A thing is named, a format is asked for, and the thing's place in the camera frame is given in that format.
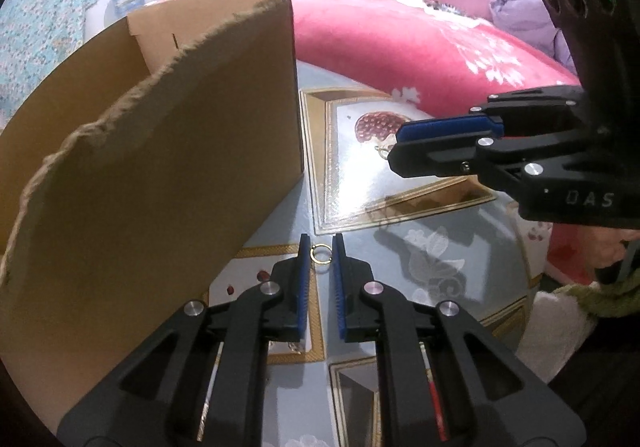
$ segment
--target metal screw head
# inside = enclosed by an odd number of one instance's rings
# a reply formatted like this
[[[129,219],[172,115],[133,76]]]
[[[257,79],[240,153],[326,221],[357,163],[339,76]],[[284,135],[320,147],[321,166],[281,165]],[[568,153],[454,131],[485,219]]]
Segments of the metal screw head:
[[[382,290],[384,289],[385,287],[382,286],[382,284],[379,283],[378,281],[369,281],[364,286],[364,291],[367,292],[369,295],[378,295],[382,293]]]
[[[276,295],[280,291],[280,285],[274,281],[260,284],[260,291],[265,295]]]
[[[460,306],[458,306],[453,301],[445,301],[440,306],[440,313],[442,313],[445,317],[454,317],[460,313]]]
[[[200,301],[189,301],[184,305],[184,312],[190,317],[197,317],[204,312],[204,304]]]
[[[545,168],[539,163],[527,163],[526,166],[524,166],[524,172],[531,176],[540,176],[544,170]]]

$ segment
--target gold border pattern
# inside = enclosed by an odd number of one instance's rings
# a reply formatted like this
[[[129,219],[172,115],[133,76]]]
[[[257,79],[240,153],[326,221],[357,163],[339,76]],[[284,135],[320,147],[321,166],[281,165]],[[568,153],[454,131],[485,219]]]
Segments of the gold border pattern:
[[[339,100],[330,100],[325,105],[325,124],[326,124],[326,133],[329,136],[326,142],[326,157],[324,160],[326,167],[326,181],[325,181],[325,190],[324,190],[324,211],[327,212],[327,207],[329,206],[328,200],[335,196],[334,188],[338,184],[338,165],[334,163],[334,148],[338,147],[338,134],[337,127],[334,130],[334,126],[337,126],[335,117],[336,117],[336,107],[346,105],[349,106],[351,104],[357,104],[361,100],[366,99],[369,102],[388,102],[393,101],[391,97],[385,98],[376,98],[376,97],[368,97],[368,96],[356,96],[354,98],[341,98]],[[439,189],[444,189],[449,186],[455,185],[457,183],[461,183],[466,181],[465,176],[456,176],[453,178],[444,178],[442,180],[436,180],[433,183],[429,183],[427,185],[423,185],[420,187],[413,188],[411,190],[400,192],[399,194],[393,194],[392,196],[387,196],[385,198],[381,198],[379,200],[374,200],[368,204],[364,210],[360,212],[356,212],[359,214],[361,212],[372,212],[373,210],[380,210],[389,205],[395,205],[397,203],[401,203],[403,201],[411,200],[413,198],[417,198],[418,196],[422,196],[424,194],[430,194],[433,191],[437,191]]]
[[[498,339],[505,336],[507,333],[516,329],[517,326],[524,326],[527,319],[527,298],[522,297],[505,308],[497,311],[496,313],[481,319],[480,323],[485,327],[490,327],[493,324],[497,326],[492,330],[492,335]],[[353,359],[349,361],[341,361],[329,365],[329,378],[331,384],[332,395],[332,408],[334,410],[334,420],[338,433],[338,445],[339,447],[348,447],[347,438],[347,426],[346,415],[344,412],[344,404],[342,402],[342,388],[340,387],[340,377],[338,376],[340,371],[348,369],[350,367],[366,366],[367,364],[374,364],[376,357],[364,357],[360,359]],[[379,422],[380,417],[374,417],[374,427]],[[380,447],[378,442],[379,437],[372,435],[375,438],[372,447]]]
[[[382,447],[382,421],[380,417],[380,392],[373,394],[373,426],[371,437],[371,447]]]
[[[247,257],[265,257],[267,255],[287,255],[298,253],[298,244],[267,245],[264,247],[247,247],[236,253],[235,259]],[[209,302],[209,290],[202,294],[202,300]],[[316,268],[312,265],[309,270],[309,329],[311,335],[311,349],[300,353],[275,353],[267,357],[268,366],[278,364],[303,364],[322,362],[326,359],[324,351],[324,337],[322,336],[322,321],[320,315],[320,300],[318,298],[318,284],[316,283]]]
[[[326,153],[331,146],[331,138],[322,146],[323,150],[314,150],[318,146],[312,134],[318,133],[318,127],[312,127],[310,112],[314,112],[314,120],[318,125],[324,115],[324,127],[321,131],[326,134],[327,109],[332,102],[354,102],[358,98],[372,98],[376,100],[389,100],[391,97],[381,91],[361,88],[321,88],[300,91],[300,111],[302,114],[303,141],[305,144],[305,160],[309,172],[312,215],[316,235],[333,234],[343,231],[378,227],[385,224],[400,223],[402,221],[416,220],[426,216],[442,214],[459,208],[472,207],[495,200],[493,191],[481,186],[474,176],[463,178],[446,178],[442,183],[436,182],[420,188],[414,188],[407,192],[401,192],[383,200],[377,200],[380,207],[367,206],[362,214],[358,213],[340,220],[327,219],[326,191],[319,186],[326,185],[329,178]],[[317,102],[311,105],[309,99]]]

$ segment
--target decorative tablecloth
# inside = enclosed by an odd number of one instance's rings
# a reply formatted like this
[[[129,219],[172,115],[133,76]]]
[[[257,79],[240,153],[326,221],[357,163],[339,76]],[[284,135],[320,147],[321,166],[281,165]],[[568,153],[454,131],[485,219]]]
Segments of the decorative tablecloth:
[[[301,90],[363,87],[301,62],[298,84]],[[258,283],[275,261],[295,253],[302,233],[312,243],[331,244],[330,233],[316,233],[306,165],[304,178],[213,281],[210,303],[234,299]],[[484,204],[345,231],[344,242],[351,257],[370,263],[379,281],[419,302],[456,300],[514,348],[542,273],[550,231],[520,220],[516,212],[508,196],[496,193]],[[340,342],[329,268],[316,266],[311,281],[305,344],[271,349],[264,446],[377,446],[374,344]]]

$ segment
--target metal ring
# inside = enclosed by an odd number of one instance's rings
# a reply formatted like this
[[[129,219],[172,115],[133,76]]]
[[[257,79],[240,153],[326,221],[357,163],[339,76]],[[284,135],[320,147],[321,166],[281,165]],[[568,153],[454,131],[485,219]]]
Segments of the metal ring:
[[[316,255],[314,254],[314,250],[315,249],[327,249],[329,250],[329,259],[327,259],[326,261],[320,261]],[[331,255],[333,253],[333,250],[331,250],[331,247],[329,245],[325,245],[324,243],[318,243],[317,245],[311,245],[311,260],[316,263],[316,265],[328,265],[331,263]]]

